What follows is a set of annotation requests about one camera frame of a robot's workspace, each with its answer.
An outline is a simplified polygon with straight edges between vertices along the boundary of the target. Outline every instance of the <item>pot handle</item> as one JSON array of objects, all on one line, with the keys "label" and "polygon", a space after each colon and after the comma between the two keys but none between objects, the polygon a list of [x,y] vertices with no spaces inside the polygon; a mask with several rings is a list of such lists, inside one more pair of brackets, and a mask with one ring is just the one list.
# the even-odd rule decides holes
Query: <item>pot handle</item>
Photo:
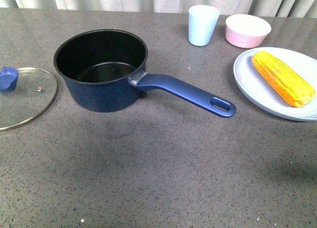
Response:
[{"label": "pot handle", "polygon": [[222,118],[232,117],[236,112],[233,103],[172,76],[140,71],[129,80],[129,84],[141,91],[167,91]]}]

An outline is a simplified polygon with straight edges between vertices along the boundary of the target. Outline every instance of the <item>blue saucepan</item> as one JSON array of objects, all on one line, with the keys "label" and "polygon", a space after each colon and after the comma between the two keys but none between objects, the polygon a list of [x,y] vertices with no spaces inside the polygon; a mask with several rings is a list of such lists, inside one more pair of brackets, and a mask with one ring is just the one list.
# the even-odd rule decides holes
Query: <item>blue saucepan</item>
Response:
[{"label": "blue saucepan", "polygon": [[97,112],[114,112],[134,103],[144,91],[161,89],[219,117],[235,114],[233,103],[184,81],[146,73],[148,48],[138,36],[102,29],[64,42],[54,55],[54,66],[73,99]]}]

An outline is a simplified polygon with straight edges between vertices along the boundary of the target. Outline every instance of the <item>light blue cup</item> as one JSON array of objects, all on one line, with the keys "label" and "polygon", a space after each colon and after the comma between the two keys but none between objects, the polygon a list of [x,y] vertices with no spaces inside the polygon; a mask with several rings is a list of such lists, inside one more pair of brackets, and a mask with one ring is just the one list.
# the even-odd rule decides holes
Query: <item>light blue cup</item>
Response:
[{"label": "light blue cup", "polygon": [[212,36],[220,12],[209,5],[195,5],[189,8],[188,39],[192,45],[206,46]]}]

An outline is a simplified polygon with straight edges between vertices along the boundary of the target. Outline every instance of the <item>curtain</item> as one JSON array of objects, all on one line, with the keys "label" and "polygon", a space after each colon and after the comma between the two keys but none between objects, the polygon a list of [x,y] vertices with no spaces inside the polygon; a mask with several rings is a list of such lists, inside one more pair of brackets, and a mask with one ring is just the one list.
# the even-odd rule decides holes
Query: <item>curtain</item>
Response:
[{"label": "curtain", "polygon": [[0,0],[0,7],[188,13],[196,4],[220,14],[317,18],[317,0]]}]

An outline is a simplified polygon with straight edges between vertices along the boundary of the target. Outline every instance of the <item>corn cob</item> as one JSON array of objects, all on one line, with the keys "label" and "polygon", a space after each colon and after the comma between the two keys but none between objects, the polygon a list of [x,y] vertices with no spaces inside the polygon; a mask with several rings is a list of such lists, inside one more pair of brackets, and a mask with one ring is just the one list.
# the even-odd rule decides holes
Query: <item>corn cob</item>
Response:
[{"label": "corn cob", "polygon": [[252,56],[252,63],[268,84],[294,107],[303,107],[315,96],[314,88],[283,61],[266,51]]}]

